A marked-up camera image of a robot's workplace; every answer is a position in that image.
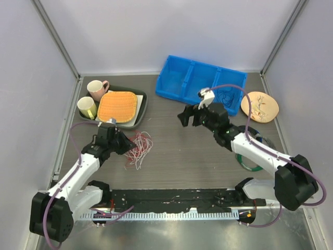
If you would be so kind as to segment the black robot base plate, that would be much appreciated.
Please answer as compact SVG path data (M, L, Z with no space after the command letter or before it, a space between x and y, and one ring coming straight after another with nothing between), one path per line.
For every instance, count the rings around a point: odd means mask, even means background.
M187 213L195 208L199 213L222 213L232 207L264 207L264 199L252 200L242 191L228 189L140 189L112 190L110 204L115 212L131 206L132 213Z

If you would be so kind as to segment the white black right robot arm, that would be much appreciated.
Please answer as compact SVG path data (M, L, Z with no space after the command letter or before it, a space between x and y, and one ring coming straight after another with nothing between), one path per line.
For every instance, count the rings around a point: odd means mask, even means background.
M222 104L213 103L204 108L187 105L177 117L184 127L188 126L192 117L193 126L209 129L218 145L242 155L272 175L271 180L243 180L240 183L241 189L235 192L235 200L239 205L246 206L257 198L270 199L295 211L318 191L317 181L305 157L291 157L277 152L247 136L244 130L230 122Z

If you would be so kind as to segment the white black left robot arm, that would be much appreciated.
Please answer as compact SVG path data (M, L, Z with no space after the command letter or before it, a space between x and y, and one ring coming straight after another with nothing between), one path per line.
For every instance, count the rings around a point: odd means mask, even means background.
M30 232L43 236L49 247L56 249L52 242L64 242L82 213L95 205L104 208L110 204L108 184L91 181L87 187L83 185L112 153L123 155L135 147L119 128L101 124L92 141L76 150L78 160L64 177L32 198Z

